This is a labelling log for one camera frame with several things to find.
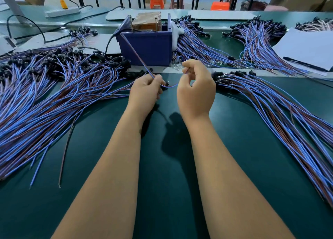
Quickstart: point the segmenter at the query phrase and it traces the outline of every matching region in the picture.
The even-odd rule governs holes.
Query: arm
[[[162,77],[137,79],[127,108],[98,163],[52,239],[132,238],[142,124],[162,90]]]
[[[183,65],[187,74],[178,85],[177,101],[192,141],[210,238],[294,238],[214,130],[208,116],[215,98],[210,73],[197,60]]]

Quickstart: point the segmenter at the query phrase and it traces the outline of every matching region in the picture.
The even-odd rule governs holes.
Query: hand
[[[144,123],[156,100],[160,98],[161,84],[165,85],[161,75],[152,78],[151,75],[146,74],[138,78],[132,85],[126,110],[135,115],[140,124]]]
[[[183,66],[184,75],[178,84],[177,102],[181,116],[189,126],[197,118],[208,118],[215,99],[216,84],[201,61],[187,60]]]

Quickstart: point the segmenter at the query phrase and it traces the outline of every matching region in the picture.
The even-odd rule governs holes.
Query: yellow handle
[[[61,4],[61,7],[62,7],[63,9],[68,9],[68,7],[67,7],[67,5],[66,5],[66,3],[65,3],[64,0],[60,0],[60,4]]]

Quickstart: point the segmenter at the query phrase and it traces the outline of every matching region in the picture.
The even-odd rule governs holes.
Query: workbench
[[[24,8],[27,11],[35,7]],[[0,25],[4,25],[3,21],[10,15],[5,12],[0,14]],[[315,16],[333,18],[332,13],[258,14],[263,19],[282,21],[289,27]],[[75,15],[71,16],[61,21],[75,19]],[[28,17],[37,20],[38,25],[45,22],[36,12]],[[115,22],[106,21],[105,16],[84,21],[90,26],[92,23],[98,30],[111,30],[112,33],[115,29]],[[200,25],[227,28],[235,23],[237,21],[205,21]],[[48,28],[58,25],[44,23]],[[235,56],[242,50],[238,42],[226,44],[225,39],[218,39],[217,32],[213,38],[206,41],[209,46],[226,50],[224,47],[228,45],[228,50]],[[177,83],[181,76],[162,75],[169,84]],[[264,79],[286,90],[310,112],[333,124],[332,88],[306,78]],[[126,98],[101,101],[80,117],[69,142],[61,189],[58,188],[58,176],[68,134],[49,149],[30,190],[37,163],[33,169],[26,166],[0,182],[1,239],[51,237],[102,155],[126,105]],[[231,155],[296,238],[333,238],[333,211],[255,109],[242,99],[217,93],[210,119]],[[161,95],[144,124],[133,238],[209,238],[190,137],[179,113],[176,88]]]

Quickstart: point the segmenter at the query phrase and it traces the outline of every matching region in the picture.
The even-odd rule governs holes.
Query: blue plastic bin
[[[117,33],[123,29],[131,28],[131,18],[127,18],[114,32]],[[172,28],[171,28],[171,15],[168,14],[168,28],[167,31],[150,31],[150,32],[131,32],[128,30],[122,32],[132,47],[141,57],[146,65],[149,66],[169,66],[172,58]],[[125,59],[131,60],[132,65],[142,65],[133,50],[119,34],[116,36],[119,42],[120,50]]]

